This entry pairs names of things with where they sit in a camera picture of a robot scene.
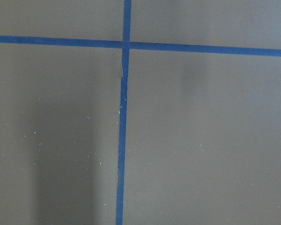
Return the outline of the vertical blue tape strip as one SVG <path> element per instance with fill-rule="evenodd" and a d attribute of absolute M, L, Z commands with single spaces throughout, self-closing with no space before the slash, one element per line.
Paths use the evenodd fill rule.
<path fill-rule="evenodd" d="M 121 77 L 121 86 L 120 86 L 120 105 L 119 105 L 118 184 L 117 184 L 117 193 L 116 193 L 116 217 L 115 217 L 116 225 L 123 224 L 131 6 L 132 6 L 132 2 L 130 0 L 124 1 L 122 58 L 121 58 L 122 77 Z"/>

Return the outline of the horizontal blue tape strip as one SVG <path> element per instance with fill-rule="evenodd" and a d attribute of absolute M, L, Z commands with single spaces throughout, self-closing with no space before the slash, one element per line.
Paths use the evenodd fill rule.
<path fill-rule="evenodd" d="M 53 37 L 4 36 L 4 35 L 0 35 L 0 43 L 100 47 L 100 48 L 117 48 L 117 49 L 120 49 L 124 46 L 124 44 L 121 41 L 75 39 L 75 38 L 53 38 Z M 130 47 L 130 49 L 134 49 L 134 50 L 154 50 L 154 51 L 156 50 L 156 51 L 218 53 L 218 54 L 281 57 L 281 49 L 245 48 L 245 47 L 228 47 L 228 46 L 211 46 L 211 45 L 183 45 L 183 44 L 146 43 L 146 42 L 130 42 L 128 46 Z"/>

